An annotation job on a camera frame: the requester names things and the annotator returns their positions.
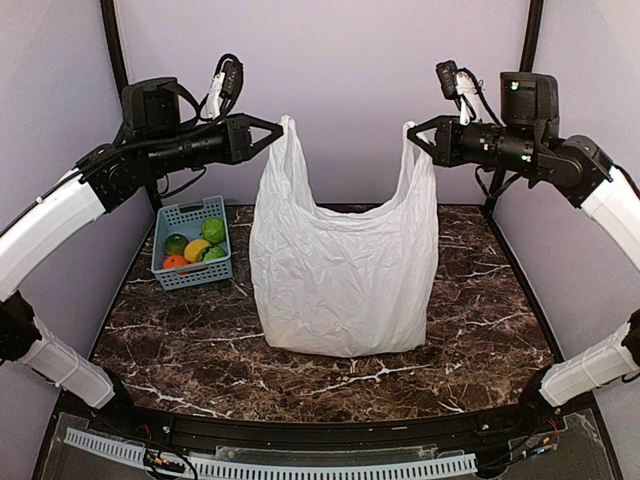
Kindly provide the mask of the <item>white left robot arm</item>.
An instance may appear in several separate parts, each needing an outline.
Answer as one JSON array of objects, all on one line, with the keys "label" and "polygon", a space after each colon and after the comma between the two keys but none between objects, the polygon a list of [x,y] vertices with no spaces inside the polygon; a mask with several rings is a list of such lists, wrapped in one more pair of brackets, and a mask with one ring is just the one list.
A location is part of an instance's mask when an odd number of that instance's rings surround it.
[{"label": "white left robot arm", "polygon": [[233,113],[241,89],[241,81],[231,77],[214,82],[208,94],[218,103],[213,117],[184,121],[181,99],[196,111],[203,105],[176,78],[125,87],[115,141],[85,155],[1,232],[2,360],[26,365],[88,406],[102,409],[103,421],[120,436],[140,429],[140,412],[101,367],[50,332],[19,287],[65,241],[142,187],[186,169],[244,163],[280,138],[279,124]]}]

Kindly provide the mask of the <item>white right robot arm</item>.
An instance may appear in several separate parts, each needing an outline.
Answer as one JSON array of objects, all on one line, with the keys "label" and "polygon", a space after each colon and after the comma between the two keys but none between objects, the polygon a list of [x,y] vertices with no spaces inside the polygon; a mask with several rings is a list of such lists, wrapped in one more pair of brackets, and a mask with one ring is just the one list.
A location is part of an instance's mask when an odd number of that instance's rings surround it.
[{"label": "white right robot arm", "polygon": [[[408,139],[440,167],[473,165],[506,170],[530,187],[547,183],[607,235],[633,265],[639,264],[639,190],[628,173],[592,139],[559,135],[556,79],[503,72],[501,112],[490,112],[474,74],[452,61],[437,65],[443,96],[458,108],[409,129]],[[534,432],[549,411],[616,380],[639,376],[639,314],[572,358],[534,374],[510,413],[521,434]]]}]

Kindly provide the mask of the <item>white plastic bag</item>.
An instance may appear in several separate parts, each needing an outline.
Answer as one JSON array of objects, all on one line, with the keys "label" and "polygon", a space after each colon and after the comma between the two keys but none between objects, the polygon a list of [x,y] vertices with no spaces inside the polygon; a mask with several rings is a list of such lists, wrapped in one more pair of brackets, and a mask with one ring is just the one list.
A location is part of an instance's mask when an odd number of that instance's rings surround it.
[{"label": "white plastic bag", "polygon": [[341,358],[413,350],[426,339],[438,267],[432,158],[402,145],[393,196],[362,213],[318,205],[290,116],[269,149],[249,240],[267,343]]}]

